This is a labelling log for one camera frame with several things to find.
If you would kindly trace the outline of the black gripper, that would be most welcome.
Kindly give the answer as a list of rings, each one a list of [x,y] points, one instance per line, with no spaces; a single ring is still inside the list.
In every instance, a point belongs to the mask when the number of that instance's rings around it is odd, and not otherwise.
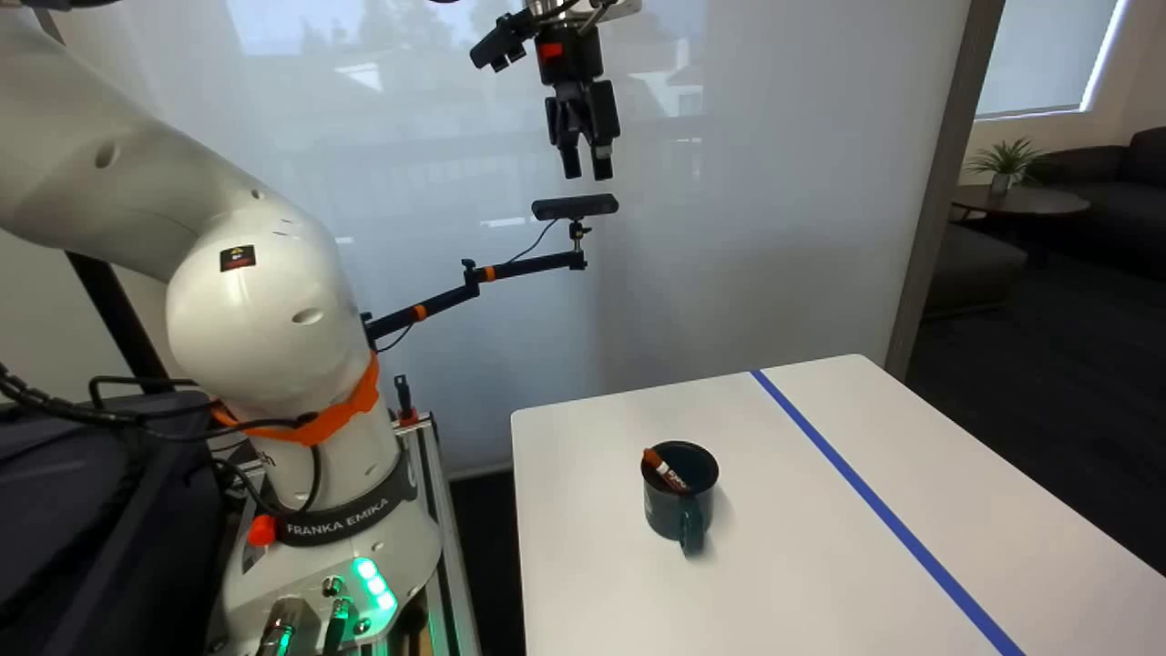
[[[579,134],[590,142],[593,179],[613,179],[613,142],[619,139],[616,90],[605,80],[599,29],[553,22],[536,34],[541,80],[550,86],[547,123],[563,152],[567,179],[579,179]]]

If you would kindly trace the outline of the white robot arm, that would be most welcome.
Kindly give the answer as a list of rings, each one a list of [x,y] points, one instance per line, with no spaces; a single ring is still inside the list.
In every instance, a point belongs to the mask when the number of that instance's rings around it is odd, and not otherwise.
[[[410,498],[381,323],[356,312],[336,237],[20,15],[0,29],[0,83],[0,227],[160,281],[177,366],[271,459],[233,570],[435,561],[443,529]]]

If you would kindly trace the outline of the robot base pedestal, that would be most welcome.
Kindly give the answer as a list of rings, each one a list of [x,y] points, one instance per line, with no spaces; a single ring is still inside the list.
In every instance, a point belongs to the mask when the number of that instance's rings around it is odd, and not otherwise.
[[[398,423],[393,447],[354,511],[280,511],[243,480],[211,656],[483,656],[435,420]]]

